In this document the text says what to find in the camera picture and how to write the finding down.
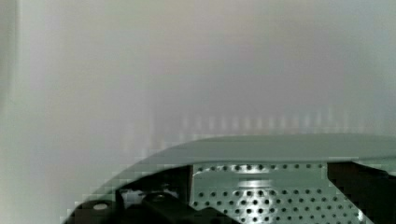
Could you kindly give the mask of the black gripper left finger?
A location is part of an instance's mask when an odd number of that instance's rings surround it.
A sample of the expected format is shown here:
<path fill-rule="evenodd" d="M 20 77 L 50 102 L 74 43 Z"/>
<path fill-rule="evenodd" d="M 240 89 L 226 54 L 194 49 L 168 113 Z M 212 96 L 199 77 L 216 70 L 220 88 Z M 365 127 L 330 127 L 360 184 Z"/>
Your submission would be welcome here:
<path fill-rule="evenodd" d="M 189 205 L 192 171 L 192 166 L 186 165 L 139 177 L 115 191 L 116 208 L 125 210 L 131 205 L 141 204 L 151 193 L 171 194 L 180 202 Z"/>

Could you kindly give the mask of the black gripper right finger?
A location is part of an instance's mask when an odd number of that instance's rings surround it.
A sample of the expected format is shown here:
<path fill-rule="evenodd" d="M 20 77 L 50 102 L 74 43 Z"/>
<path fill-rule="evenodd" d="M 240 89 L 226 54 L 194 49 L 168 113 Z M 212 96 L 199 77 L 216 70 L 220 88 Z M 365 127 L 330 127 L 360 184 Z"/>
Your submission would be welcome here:
<path fill-rule="evenodd" d="M 329 162 L 327 177 L 374 224 L 396 223 L 394 175 L 346 161 Z"/>

